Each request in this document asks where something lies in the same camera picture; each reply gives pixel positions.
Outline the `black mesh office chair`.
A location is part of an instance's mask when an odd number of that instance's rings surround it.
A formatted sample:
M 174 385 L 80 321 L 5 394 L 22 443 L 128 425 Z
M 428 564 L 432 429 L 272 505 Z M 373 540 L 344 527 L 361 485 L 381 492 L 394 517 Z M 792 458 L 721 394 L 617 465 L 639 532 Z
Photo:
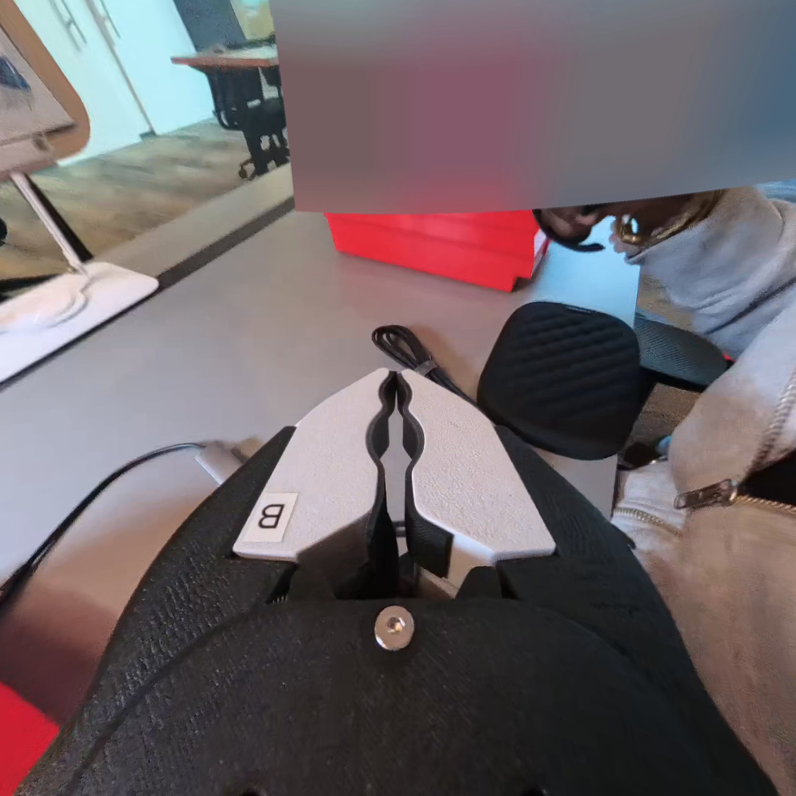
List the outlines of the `black mesh office chair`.
M 651 385 L 702 393 L 734 363 L 699 335 L 641 313 L 635 314 L 633 330 L 641 373 Z

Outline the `grey usb hub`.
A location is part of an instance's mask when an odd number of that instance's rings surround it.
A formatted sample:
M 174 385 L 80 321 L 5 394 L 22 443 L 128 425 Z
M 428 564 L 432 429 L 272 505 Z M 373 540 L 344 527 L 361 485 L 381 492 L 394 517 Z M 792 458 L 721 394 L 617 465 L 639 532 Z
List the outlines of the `grey usb hub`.
M 237 442 L 212 441 L 203 443 L 195 460 L 215 485 L 228 481 L 262 446 L 264 441 L 250 436 Z

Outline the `red plastic bin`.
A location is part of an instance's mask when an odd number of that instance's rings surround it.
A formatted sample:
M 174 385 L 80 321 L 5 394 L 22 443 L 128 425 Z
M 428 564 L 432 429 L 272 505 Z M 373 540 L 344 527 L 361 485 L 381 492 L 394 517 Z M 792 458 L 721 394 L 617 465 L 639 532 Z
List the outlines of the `red plastic bin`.
M 1 683 L 1 795 L 12 795 L 56 737 L 59 726 Z
M 342 254 L 502 292 L 530 279 L 550 245 L 529 210 L 325 219 Z

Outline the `white door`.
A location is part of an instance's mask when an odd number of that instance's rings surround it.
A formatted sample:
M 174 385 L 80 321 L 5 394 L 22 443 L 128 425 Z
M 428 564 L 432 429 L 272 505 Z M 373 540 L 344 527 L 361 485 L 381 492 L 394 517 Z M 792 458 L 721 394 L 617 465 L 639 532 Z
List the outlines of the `white door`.
M 16 5 L 85 105 L 90 144 L 125 146 L 154 134 L 109 33 L 98 20 L 99 2 L 18 1 Z

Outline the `wooden desk with black legs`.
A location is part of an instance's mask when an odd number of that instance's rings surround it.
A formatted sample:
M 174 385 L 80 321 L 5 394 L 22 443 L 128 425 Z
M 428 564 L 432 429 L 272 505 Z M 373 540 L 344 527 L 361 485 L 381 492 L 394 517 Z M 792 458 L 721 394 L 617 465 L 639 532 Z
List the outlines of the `wooden desk with black legs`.
M 255 106 L 261 100 L 277 96 L 284 102 L 279 61 L 273 43 L 173 56 L 171 63 L 192 68 L 206 77 L 214 116 L 225 131 L 242 134 L 235 121 L 235 111 L 245 104 Z M 239 165 L 238 175 L 243 180 L 252 180 L 255 178 L 251 178 L 252 171 L 248 152 L 248 159 Z

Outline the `black wheeled office chair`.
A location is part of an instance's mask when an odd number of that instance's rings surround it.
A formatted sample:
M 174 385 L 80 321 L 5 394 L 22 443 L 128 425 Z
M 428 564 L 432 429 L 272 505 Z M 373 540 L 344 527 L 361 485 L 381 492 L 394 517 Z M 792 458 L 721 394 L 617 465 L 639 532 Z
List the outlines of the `black wheeled office chair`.
M 280 167 L 290 161 L 284 102 L 280 97 L 261 100 L 255 106 L 243 105 L 235 111 L 235 121 L 252 161 L 251 178 L 266 174 L 270 163 Z

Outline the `person in grey hoodie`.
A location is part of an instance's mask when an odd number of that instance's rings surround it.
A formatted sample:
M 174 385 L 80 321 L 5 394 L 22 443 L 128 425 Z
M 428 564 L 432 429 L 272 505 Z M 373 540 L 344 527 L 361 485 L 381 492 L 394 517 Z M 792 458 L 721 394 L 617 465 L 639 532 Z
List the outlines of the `person in grey hoodie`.
M 627 473 L 612 522 L 712 700 L 779 794 L 795 790 L 795 218 L 754 187 L 645 248 L 615 242 L 733 361 Z

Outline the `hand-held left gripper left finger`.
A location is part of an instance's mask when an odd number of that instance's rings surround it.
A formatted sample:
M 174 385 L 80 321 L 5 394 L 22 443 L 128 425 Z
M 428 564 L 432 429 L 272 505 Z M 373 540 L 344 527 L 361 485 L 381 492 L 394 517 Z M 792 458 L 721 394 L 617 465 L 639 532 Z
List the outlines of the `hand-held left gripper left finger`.
M 298 565 L 320 575 L 341 599 L 392 596 L 399 552 L 381 458 L 395 397 L 396 374 L 378 369 L 303 417 L 233 553 Z

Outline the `dark screen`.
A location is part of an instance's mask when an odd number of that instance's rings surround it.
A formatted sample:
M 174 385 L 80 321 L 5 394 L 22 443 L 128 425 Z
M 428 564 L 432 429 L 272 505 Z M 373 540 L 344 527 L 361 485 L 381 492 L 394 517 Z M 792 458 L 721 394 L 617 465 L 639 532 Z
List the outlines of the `dark screen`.
M 274 42 L 268 1 L 174 1 L 174 5 L 198 51 Z

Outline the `black quilted pouch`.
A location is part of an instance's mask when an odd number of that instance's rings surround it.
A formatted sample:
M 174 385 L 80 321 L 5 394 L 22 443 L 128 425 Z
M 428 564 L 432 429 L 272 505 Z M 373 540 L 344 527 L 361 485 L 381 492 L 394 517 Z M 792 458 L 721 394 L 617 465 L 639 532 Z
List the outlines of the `black quilted pouch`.
M 618 454 L 640 409 L 641 359 L 632 327 L 561 303 L 523 304 L 507 319 L 476 402 L 534 447 L 581 461 Z

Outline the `white monitor stand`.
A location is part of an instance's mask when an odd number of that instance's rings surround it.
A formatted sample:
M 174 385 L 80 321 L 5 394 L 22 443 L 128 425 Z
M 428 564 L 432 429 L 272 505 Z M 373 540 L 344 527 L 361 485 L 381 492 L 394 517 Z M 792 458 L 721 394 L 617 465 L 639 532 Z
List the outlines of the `white monitor stand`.
M 1 382 L 150 297 L 154 277 L 96 260 L 31 175 L 80 152 L 82 99 L 16 2 L 2 2 L 2 182 L 11 182 L 65 257 L 58 274 L 2 277 Z

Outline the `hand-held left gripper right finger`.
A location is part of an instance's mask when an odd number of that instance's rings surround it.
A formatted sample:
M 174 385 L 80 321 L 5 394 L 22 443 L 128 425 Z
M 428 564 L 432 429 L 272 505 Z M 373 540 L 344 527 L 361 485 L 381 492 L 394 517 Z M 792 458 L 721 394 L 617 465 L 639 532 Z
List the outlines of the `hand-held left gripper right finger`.
M 552 556 L 556 543 L 493 424 L 411 370 L 397 375 L 408 552 L 445 595 L 475 568 Z

